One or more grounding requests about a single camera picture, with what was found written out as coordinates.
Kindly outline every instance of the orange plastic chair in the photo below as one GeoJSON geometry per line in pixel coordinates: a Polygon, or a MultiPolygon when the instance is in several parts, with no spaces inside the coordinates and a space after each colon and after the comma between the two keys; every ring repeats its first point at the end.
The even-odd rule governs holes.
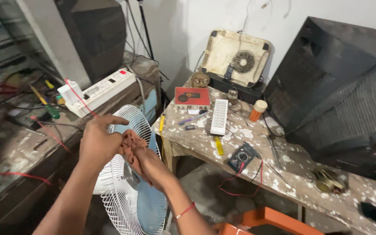
{"type": "MultiPolygon", "coordinates": [[[[246,227],[255,227],[259,225],[273,225],[295,235],[323,235],[314,227],[289,217],[283,213],[275,211],[269,207],[259,208],[243,213],[241,225],[246,227]]],[[[214,226],[219,230],[219,235],[251,235],[241,229],[228,223],[222,223],[214,226]]]]}

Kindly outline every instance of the small plastic jar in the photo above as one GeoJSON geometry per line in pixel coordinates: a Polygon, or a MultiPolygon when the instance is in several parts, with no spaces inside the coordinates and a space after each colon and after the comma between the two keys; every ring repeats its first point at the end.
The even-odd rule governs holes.
{"type": "Polygon", "coordinates": [[[265,112],[266,108],[268,107],[268,104],[263,100],[257,100],[255,102],[255,105],[253,105],[252,113],[249,116],[249,120],[255,122],[259,119],[261,114],[265,112]]]}

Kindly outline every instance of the hand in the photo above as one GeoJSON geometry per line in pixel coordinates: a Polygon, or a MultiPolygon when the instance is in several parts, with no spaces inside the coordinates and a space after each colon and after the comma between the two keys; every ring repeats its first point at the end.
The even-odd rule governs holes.
{"type": "Polygon", "coordinates": [[[81,139],[79,163],[100,173],[103,167],[118,153],[123,138],[120,133],[108,133],[111,124],[128,125],[129,121],[111,114],[91,120],[81,139]]]}
{"type": "Polygon", "coordinates": [[[136,147],[132,149],[138,158],[143,174],[152,182],[153,186],[162,193],[174,187],[178,179],[160,160],[159,156],[150,148],[136,147]]]}

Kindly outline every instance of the wooden table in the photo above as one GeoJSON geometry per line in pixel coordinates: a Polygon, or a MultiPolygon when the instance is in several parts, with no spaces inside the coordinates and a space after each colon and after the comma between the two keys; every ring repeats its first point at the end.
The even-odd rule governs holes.
{"type": "MultiPolygon", "coordinates": [[[[158,104],[160,104],[159,69],[155,63],[139,57],[134,62],[133,70],[147,80],[147,82],[142,81],[144,94],[148,96],[152,90],[156,90],[158,104]]],[[[114,113],[126,104],[140,106],[142,103],[140,87],[135,82],[94,111],[98,115],[103,115],[114,113]]],[[[155,109],[159,111],[160,105],[157,105],[155,109]]],[[[47,125],[55,136],[59,137],[60,132],[65,145],[72,152],[68,153],[47,134],[46,130],[39,129],[42,133],[47,134],[43,136],[6,121],[4,119],[6,112],[6,108],[0,107],[0,172],[13,171],[48,178],[55,184],[55,187],[58,186],[54,175],[62,164],[68,158],[71,158],[73,153],[79,151],[82,133],[74,127],[57,126],[57,131],[55,126],[47,125]]],[[[86,123],[92,118],[93,115],[80,118],[68,110],[61,109],[60,119],[52,121],[71,124],[84,129],[86,123]]],[[[6,222],[4,220],[7,215],[12,214],[18,207],[17,205],[27,200],[29,195],[38,187],[47,188],[39,180],[18,175],[0,176],[0,221],[6,222]]]]}
{"type": "MultiPolygon", "coordinates": [[[[191,82],[188,80],[185,86],[190,87],[190,84],[191,82]]],[[[212,105],[216,98],[225,97],[225,94],[218,90],[211,87],[208,89],[212,105]]],[[[248,104],[242,103],[242,106],[243,109],[250,110],[248,104]]],[[[233,113],[229,110],[227,128],[230,131],[226,131],[226,135],[222,137],[224,154],[219,156],[210,134],[212,110],[206,115],[185,124],[195,125],[196,129],[192,131],[186,131],[185,126],[178,125],[181,120],[193,116],[188,115],[187,110],[175,109],[175,99],[172,100],[164,113],[166,115],[163,129],[164,152],[168,166],[172,171],[175,171],[178,156],[192,155],[205,162],[214,163],[225,171],[234,174],[234,171],[227,165],[227,161],[232,153],[244,141],[247,141],[264,161],[262,175],[262,187],[264,189],[288,198],[306,208],[323,213],[348,227],[366,234],[376,235],[376,223],[361,216],[358,211],[358,204],[361,201],[371,202],[376,206],[376,181],[316,163],[311,160],[301,146],[289,144],[285,139],[277,138],[274,141],[274,147],[282,166],[279,173],[286,179],[287,184],[268,167],[268,164],[272,164],[276,168],[276,162],[267,139],[268,130],[262,117],[256,122],[246,120],[249,125],[247,126],[240,112],[233,113]],[[339,178],[348,182],[348,190],[341,195],[319,191],[315,185],[316,177],[312,173],[312,170],[317,166],[326,167],[336,172],[339,178]]],[[[267,122],[271,130],[283,131],[272,118],[267,117],[267,122]]],[[[159,134],[159,120],[155,122],[154,128],[156,133],[159,134]]],[[[261,179],[259,175],[256,175],[259,164],[259,159],[253,159],[239,177],[248,181],[255,178],[253,183],[259,184],[261,179]]]]}

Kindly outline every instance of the red box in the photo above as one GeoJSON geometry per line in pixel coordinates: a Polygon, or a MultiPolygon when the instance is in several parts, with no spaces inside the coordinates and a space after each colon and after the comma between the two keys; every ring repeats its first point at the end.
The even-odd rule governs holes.
{"type": "Polygon", "coordinates": [[[210,109],[207,88],[175,87],[177,109],[210,109]]]}

